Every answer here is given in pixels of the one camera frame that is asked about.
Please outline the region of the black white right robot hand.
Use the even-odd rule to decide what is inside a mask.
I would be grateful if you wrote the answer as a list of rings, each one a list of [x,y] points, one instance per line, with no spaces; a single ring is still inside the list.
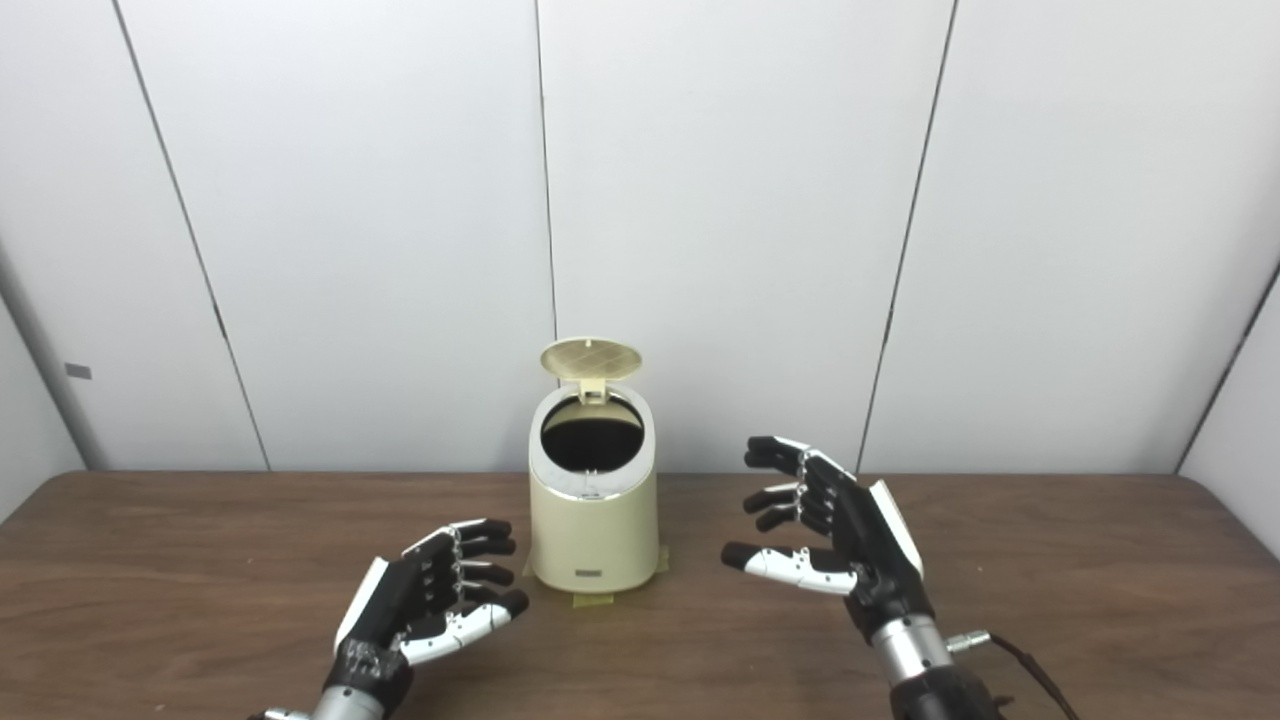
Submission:
[[[721,552],[726,566],[842,597],[864,641],[891,623],[936,616],[922,556],[884,482],[863,486],[818,448],[778,436],[750,437],[744,461],[791,479],[744,500],[756,529],[767,533],[795,521],[829,547],[728,542]]]

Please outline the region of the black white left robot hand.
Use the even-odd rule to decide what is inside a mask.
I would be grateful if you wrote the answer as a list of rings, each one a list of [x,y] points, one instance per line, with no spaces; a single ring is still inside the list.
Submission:
[[[453,521],[375,557],[335,632],[317,719],[390,719],[415,670],[511,624],[530,605],[515,574],[486,556],[517,550],[512,525]]]

